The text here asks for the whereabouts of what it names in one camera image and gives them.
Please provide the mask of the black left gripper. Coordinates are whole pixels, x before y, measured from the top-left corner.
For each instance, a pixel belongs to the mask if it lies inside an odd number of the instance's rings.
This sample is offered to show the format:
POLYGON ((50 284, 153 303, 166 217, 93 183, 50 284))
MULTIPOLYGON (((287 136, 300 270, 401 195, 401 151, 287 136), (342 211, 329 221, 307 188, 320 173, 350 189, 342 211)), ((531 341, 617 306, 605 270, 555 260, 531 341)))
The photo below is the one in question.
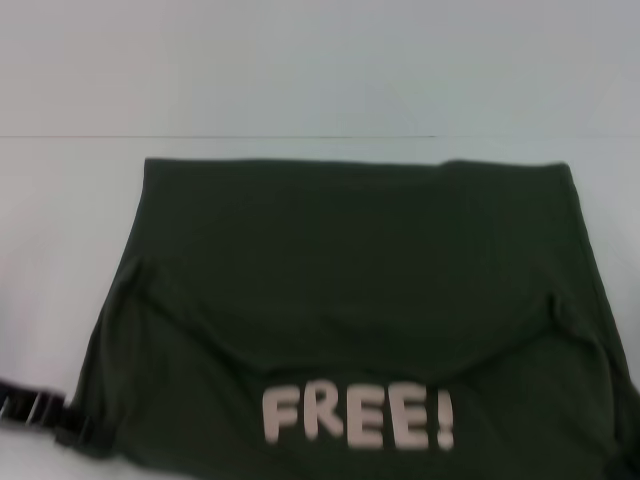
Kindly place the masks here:
POLYGON ((90 445, 96 424, 90 415, 66 407, 57 392, 32 389, 0 380, 0 427, 54 429, 61 445, 90 445))

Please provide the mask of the dark green t-shirt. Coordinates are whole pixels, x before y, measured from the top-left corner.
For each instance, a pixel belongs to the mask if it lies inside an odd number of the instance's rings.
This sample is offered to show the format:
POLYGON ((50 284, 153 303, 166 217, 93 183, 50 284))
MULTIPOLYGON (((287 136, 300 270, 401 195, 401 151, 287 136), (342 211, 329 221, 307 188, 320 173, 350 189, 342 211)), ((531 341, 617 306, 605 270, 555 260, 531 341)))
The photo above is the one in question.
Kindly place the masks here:
POLYGON ((149 159, 73 404, 197 480, 640 480, 565 164, 149 159))

